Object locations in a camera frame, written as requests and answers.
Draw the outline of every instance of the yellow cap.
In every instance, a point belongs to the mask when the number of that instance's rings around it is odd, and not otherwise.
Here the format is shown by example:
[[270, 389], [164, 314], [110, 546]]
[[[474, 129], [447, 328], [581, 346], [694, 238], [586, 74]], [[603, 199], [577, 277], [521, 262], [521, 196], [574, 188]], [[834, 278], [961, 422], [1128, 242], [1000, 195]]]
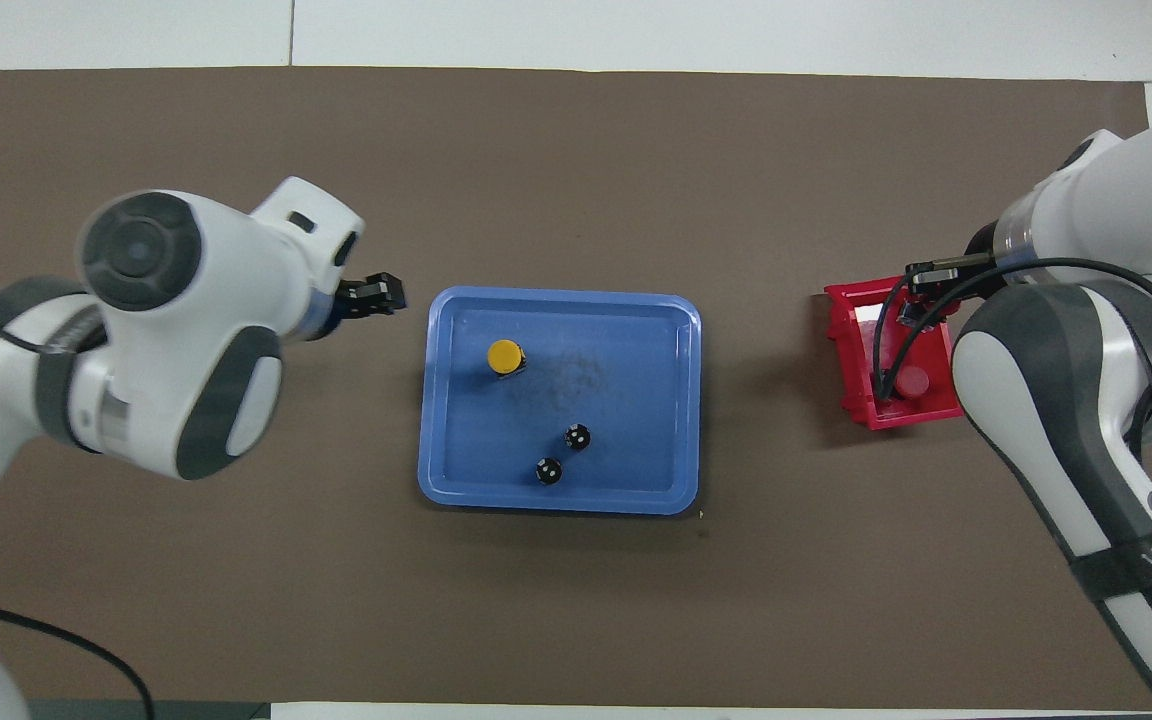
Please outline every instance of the yellow cap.
[[508, 376], [522, 369], [526, 356], [522, 354], [522, 347], [511, 340], [498, 340], [488, 348], [488, 365], [492, 365], [495, 374]]

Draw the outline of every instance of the yellow round object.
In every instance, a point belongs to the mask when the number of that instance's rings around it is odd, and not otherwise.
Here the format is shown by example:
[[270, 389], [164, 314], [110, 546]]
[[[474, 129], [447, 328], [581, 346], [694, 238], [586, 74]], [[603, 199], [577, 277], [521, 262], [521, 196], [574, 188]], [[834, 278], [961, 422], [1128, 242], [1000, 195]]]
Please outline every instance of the yellow round object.
[[498, 340], [488, 348], [488, 365], [499, 376], [518, 372], [525, 359], [522, 347], [511, 340]]

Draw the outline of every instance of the black ball with white dots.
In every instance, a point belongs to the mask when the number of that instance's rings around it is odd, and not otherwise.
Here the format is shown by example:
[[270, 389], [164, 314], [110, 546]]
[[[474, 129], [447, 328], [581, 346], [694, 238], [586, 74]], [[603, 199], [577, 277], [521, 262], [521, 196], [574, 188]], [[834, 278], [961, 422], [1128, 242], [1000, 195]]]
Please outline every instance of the black ball with white dots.
[[573, 450], [585, 450], [589, 447], [589, 429], [579, 423], [567, 429], [567, 432], [563, 433], [563, 442], [567, 442], [567, 447], [573, 448]]
[[544, 457], [536, 462], [536, 479], [552, 486], [563, 477], [563, 464], [553, 457]]

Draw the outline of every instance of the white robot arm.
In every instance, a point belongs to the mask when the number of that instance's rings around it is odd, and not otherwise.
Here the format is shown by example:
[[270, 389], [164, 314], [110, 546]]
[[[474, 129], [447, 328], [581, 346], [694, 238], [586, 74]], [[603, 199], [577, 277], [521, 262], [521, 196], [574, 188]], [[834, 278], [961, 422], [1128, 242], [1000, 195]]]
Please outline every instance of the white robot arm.
[[[250, 215], [174, 191], [112, 202], [83, 229], [83, 286], [0, 291], [0, 475], [40, 434], [188, 480], [230, 464], [270, 423], [282, 342], [406, 306], [392, 275], [340, 281], [362, 229], [302, 179]], [[1, 667], [0, 717], [26, 717]]]
[[910, 270], [915, 290], [945, 296], [963, 266], [1006, 273], [957, 338], [955, 388], [1152, 689], [1152, 297], [1060, 266], [1152, 282], [1152, 129], [1089, 137], [973, 244], [972, 260]]

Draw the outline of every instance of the red plastic container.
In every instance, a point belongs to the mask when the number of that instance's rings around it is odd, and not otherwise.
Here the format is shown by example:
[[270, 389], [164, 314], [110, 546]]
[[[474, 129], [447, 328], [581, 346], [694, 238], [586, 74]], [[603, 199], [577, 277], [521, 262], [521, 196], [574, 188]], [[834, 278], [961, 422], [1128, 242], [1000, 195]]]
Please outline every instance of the red plastic container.
[[[872, 430], [963, 415], [963, 406], [958, 404], [957, 393], [954, 392], [950, 332], [945, 323], [919, 334], [896, 374], [896, 392], [890, 400], [874, 402], [874, 387], [870, 381], [874, 364], [874, 327], [882, 300], [900, 279], [893, 276], [824, 288], [833, 300], [828, 338], [835, 341], [838, 363], [842, 367], [846, 387], [842, 407], [852, 420]], [[896, 323], [907, 293], [905, 288], [901, 288], [882, 325], [882, 367], [890, 367], [892, 357], [909, 338], [909, 328]]]

